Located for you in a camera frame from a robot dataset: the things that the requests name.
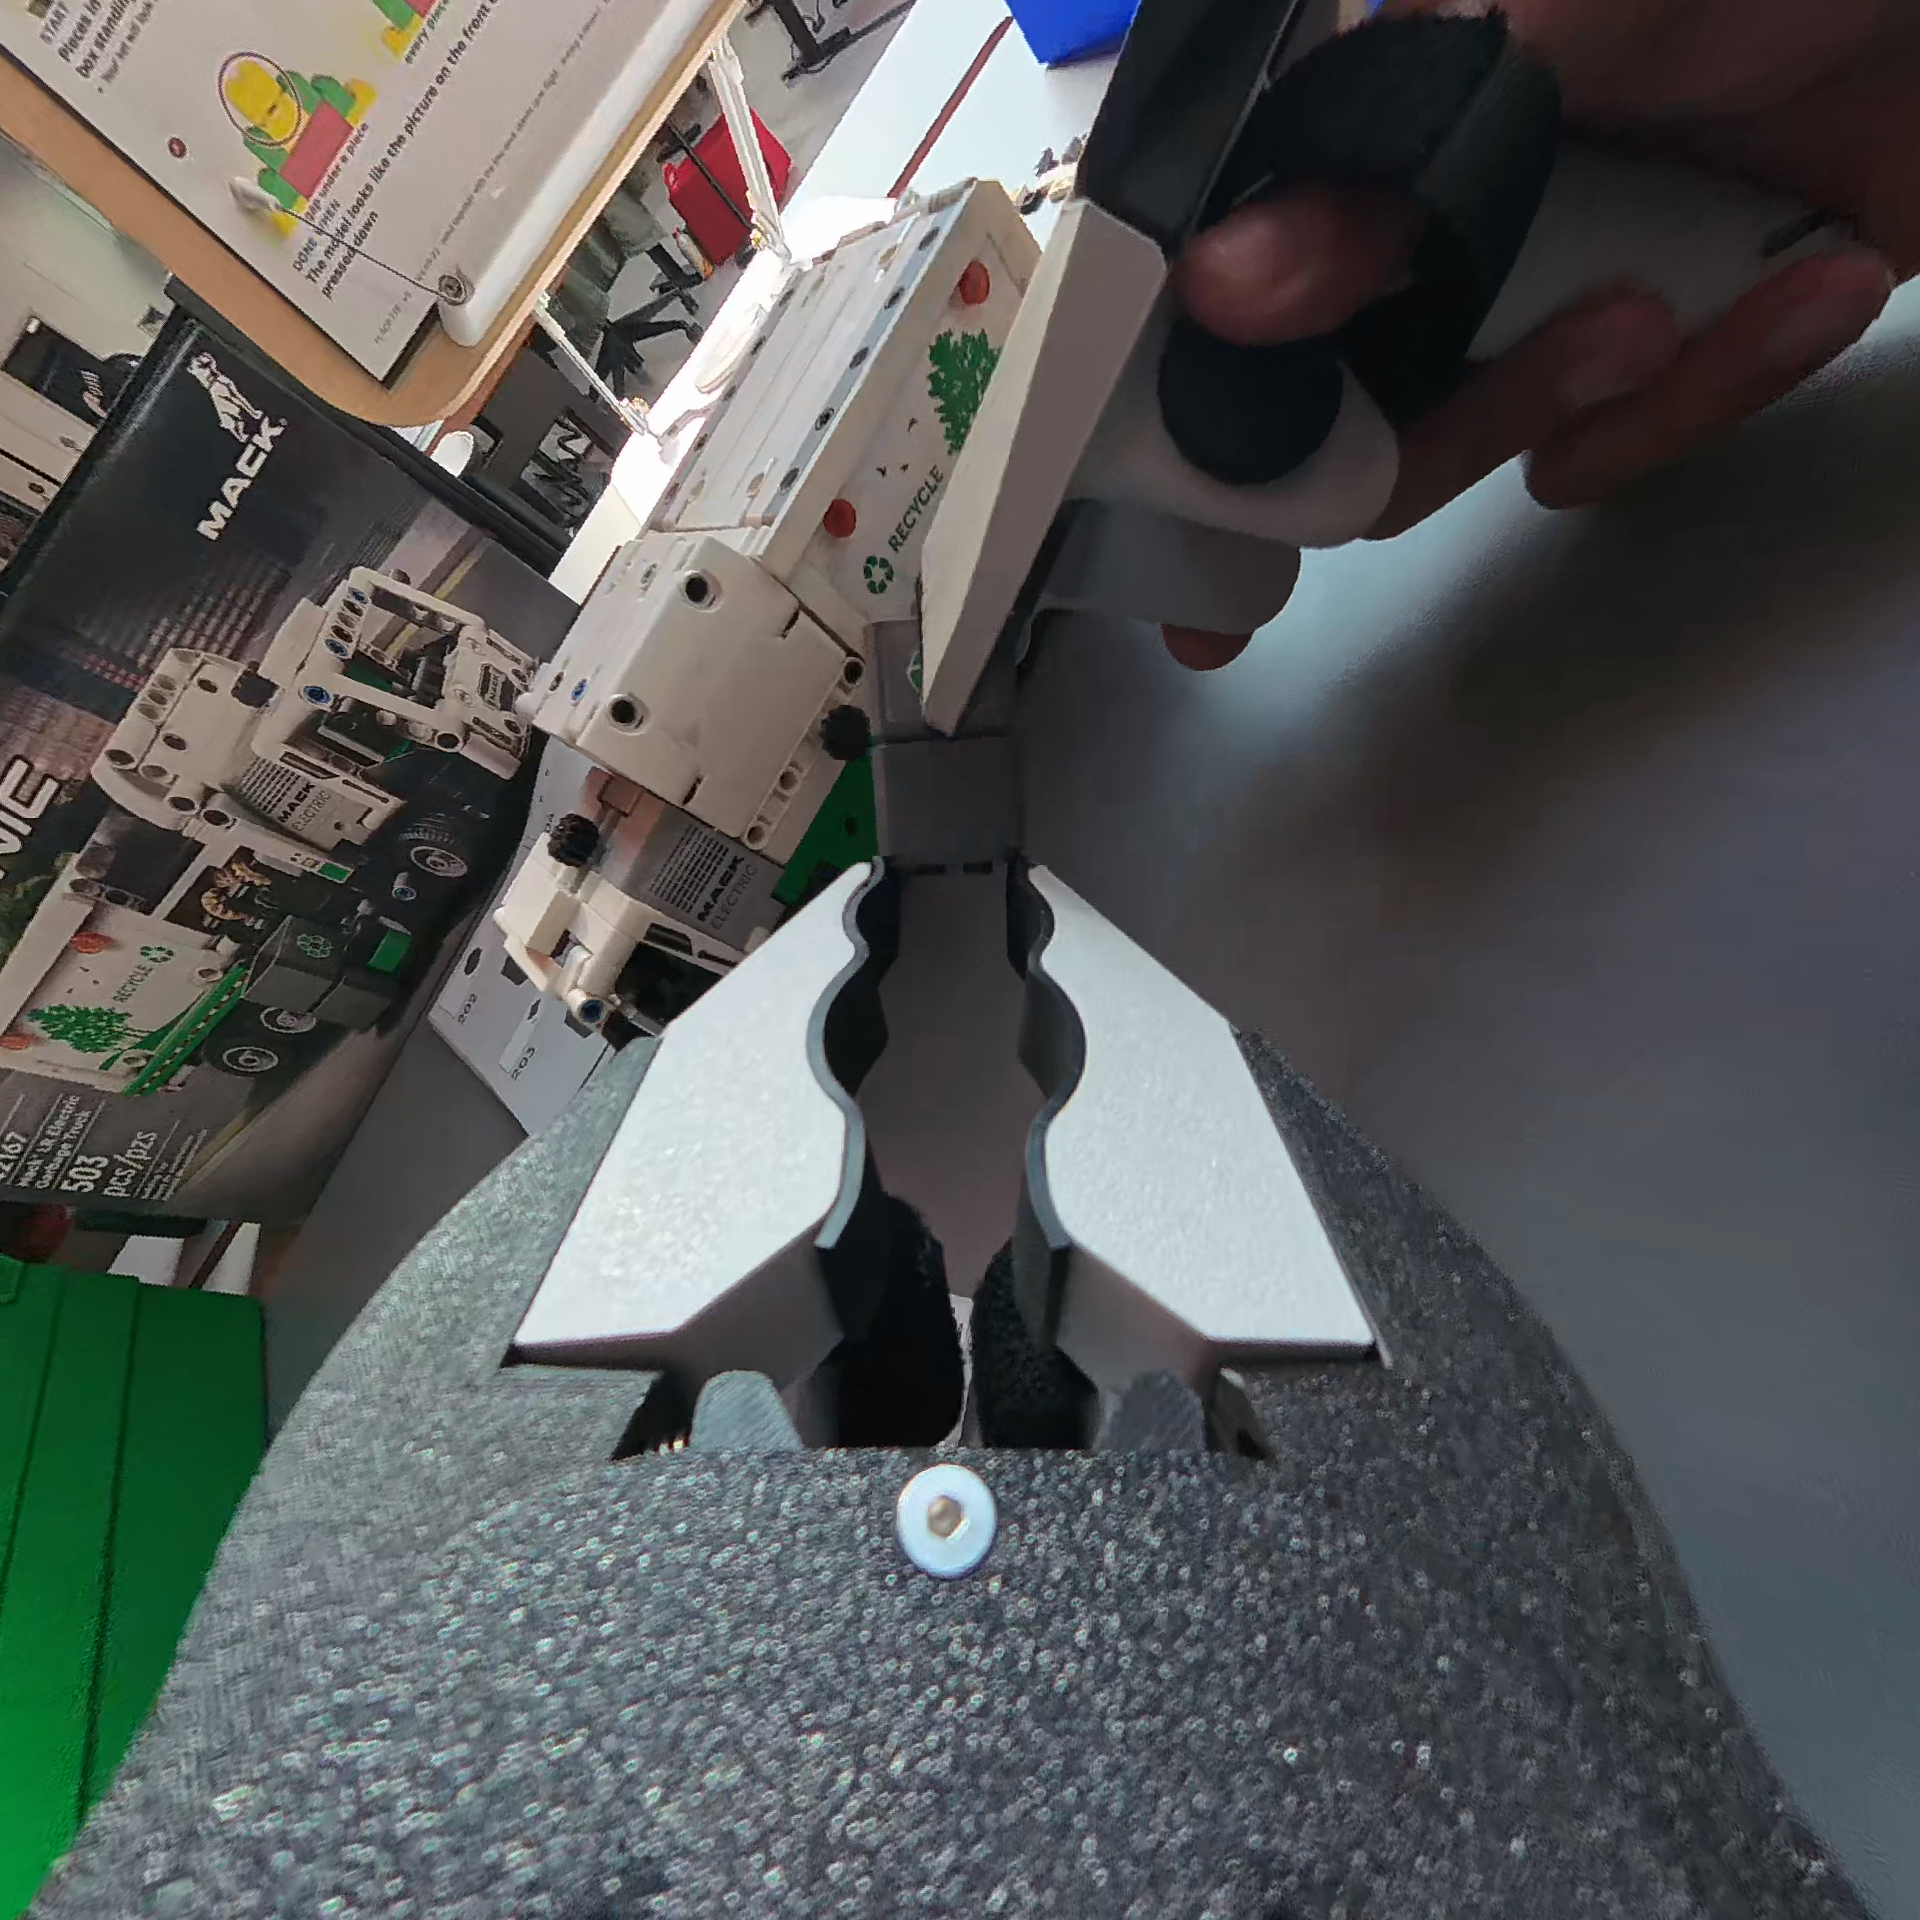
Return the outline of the wooden board with instruction sheet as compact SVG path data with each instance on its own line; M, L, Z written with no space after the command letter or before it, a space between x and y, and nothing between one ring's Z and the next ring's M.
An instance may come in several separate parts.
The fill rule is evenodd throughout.
M429 426L740 12L5 5L5 132L310 393Z

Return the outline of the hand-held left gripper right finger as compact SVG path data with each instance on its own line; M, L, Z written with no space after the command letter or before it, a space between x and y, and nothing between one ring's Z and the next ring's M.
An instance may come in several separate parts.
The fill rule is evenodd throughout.
M1252 1375L1380 1367L1225 1014L1040 865L1012 871L1038 1094L1012 1231L1017 1444L1257 1444Z

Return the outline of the blue plastic bin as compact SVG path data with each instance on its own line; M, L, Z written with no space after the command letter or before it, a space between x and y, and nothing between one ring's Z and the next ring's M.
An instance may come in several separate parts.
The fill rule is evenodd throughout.
M1009 0L1028 52L1042 67L1075 63L1115 52L1134 26L1137 0Z

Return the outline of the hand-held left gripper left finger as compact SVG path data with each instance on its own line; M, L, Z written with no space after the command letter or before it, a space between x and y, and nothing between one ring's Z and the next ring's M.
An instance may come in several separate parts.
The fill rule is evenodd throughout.
M512 1370L756 1374L840 1444L834 1357L874 1333L901 1206L858 1105L886 1045L898 889L853 866L660 1036L512 1337Z

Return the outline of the green plastic bin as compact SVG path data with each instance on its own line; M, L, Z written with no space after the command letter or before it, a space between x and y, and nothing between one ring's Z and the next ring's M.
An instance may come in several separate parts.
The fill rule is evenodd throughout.
M5 1261L5 1858L54 1853L153 1713L266 1450L260 1307Z

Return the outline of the red container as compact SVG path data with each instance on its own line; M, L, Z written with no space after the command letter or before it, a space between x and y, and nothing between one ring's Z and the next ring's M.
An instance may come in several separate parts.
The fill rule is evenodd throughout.
M656 145L680 226L707 266L726 266L753 239L753 196L726 118L697 132L666 124Z

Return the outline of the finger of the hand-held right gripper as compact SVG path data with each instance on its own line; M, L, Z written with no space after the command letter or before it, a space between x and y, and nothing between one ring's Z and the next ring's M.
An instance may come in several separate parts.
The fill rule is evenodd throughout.
M1056 222L922 554L922 707L960 725L1166 279L1091 201Z
M1285 611L1298 577L1294 545L1147 507L1062 507L1001 631L1001 690L1017 694L1059 614L1155 627L1229 661Z

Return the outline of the white lego garbage truck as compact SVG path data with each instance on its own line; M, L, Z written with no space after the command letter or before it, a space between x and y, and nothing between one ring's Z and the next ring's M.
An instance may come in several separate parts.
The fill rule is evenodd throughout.
M782 271L691 362L700 404L518 711L580 795L496 908L584 1034L664 1034L829 875L881 721L874 633L922 557L1040 243L996 180L908 199Z

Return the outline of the person's right hand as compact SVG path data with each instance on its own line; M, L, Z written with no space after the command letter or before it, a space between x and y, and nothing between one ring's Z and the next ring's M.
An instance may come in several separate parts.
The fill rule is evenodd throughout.
M1794 393L1918 266L1918 6L1909 2L1496 5L1587 137L1822 209L1846 247L1754 285L1688 338L1620 283L1536 327L1402 433L1366 539L1406 532L1522 462L1548 510L1587 507Z

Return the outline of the lego set box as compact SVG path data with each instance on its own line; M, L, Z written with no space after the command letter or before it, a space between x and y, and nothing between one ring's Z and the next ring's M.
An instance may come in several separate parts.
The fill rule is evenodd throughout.
M306 1209L518 841L558 561L179 302L5 565L5 1202Z

